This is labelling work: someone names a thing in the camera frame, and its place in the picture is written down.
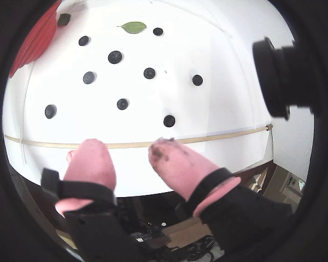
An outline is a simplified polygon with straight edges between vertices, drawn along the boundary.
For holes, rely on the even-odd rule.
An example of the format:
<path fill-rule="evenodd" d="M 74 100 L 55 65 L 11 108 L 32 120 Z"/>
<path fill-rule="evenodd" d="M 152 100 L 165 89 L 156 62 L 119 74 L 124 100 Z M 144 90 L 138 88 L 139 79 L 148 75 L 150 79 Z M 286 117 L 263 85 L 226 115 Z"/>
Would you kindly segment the pink-tipped gripper finger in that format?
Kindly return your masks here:
<path fill-rule="evenodd" d="M 146 261 L 145 248 L 118 220 L 116 175 L 106 145 L 87 139 L 68 154 L 63 180 L 43 169 L 41 187 L 55 204 L 83 261 Z"/>
<path fill-rule="evenodd" d="M 274 233 L 292 217 L 288 204 L 264 198 L 241 178 L 173 139 L 149 147 L 149 162 L 184 202 L 177 213 L 208 226 L 225 254 L 243 250 Z"/>

